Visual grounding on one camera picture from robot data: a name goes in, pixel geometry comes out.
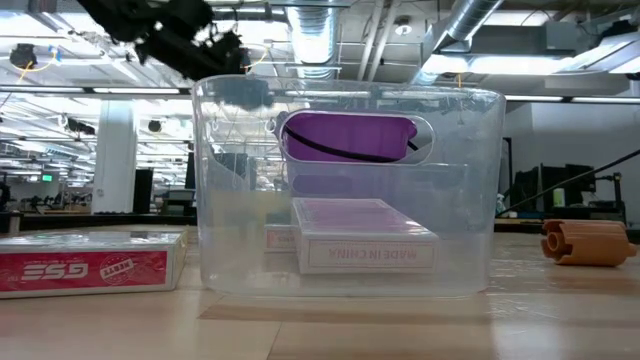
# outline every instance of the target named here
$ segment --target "silver duct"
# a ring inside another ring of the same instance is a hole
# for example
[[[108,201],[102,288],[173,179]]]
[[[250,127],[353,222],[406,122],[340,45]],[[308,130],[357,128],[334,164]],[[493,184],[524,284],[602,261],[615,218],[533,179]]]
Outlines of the silver duct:
[[[445,31],[457,41],[466,41],[480,29],[482,24],[504,0],[458,0],[451,9],[449,26]]]
[[[334,8],[289,7],[291,44],[296,61],[308,68],[298,69],[298,76],[309,79],[335,77],[335,69],[314,69],[333,61],[336,49],[338,10]]]
[[[451,9],[451,15],[429,27],[422,44],[423,61],[426,62],[435,50],[467,42],[480,29],[482,24],[502,4],[504,0],[457,0]],[[438,75],[418,70],[411,84],[431,85]]]

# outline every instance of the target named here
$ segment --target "desk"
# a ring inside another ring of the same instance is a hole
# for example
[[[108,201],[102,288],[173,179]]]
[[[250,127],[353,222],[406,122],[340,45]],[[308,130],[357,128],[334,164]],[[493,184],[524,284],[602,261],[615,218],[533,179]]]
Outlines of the desk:
[[[449,299],[218,294],[203,289],[194,247],[173,292],[0,301],[0,351],[8,360],[639,359],[639,259],[555,266],[539,238],[496,234],[490,287]]]

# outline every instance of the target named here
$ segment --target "wooden table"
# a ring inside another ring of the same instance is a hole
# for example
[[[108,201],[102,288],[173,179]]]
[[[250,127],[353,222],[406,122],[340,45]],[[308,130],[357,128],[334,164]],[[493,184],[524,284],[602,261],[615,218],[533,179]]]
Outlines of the wooden table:
[[[0,301],[0,358],[640,359],[640,261],[555,266],[539,237],[496,234],[490,287],[447,299],[218,294],[194,248],[173,292]]]

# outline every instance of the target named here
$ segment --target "column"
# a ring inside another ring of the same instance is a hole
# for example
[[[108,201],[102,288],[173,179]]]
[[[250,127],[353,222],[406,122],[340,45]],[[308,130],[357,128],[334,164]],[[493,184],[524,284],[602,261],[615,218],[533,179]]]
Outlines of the column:
[[[132,211],[137,146],[133,103],[102,101],[91,213]]]

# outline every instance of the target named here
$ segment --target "red card box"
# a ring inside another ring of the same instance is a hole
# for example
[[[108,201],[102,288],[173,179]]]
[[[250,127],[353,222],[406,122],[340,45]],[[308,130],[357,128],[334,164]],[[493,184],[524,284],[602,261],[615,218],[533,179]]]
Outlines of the red card box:
[[[0,239],[0,298],[173,290],[178,232],[71,232]]]

